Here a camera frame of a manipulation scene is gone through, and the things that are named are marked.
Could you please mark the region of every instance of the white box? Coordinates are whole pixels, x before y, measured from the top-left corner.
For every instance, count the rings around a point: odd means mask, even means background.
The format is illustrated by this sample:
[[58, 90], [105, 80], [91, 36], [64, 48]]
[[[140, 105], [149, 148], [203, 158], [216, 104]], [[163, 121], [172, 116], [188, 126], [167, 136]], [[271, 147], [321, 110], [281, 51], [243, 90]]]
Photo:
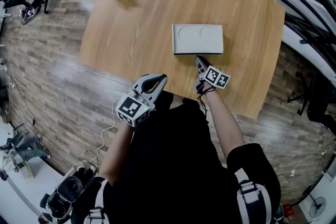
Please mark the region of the white box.
[[221, 55], [222, 25], [172, 25], [174, 55]]

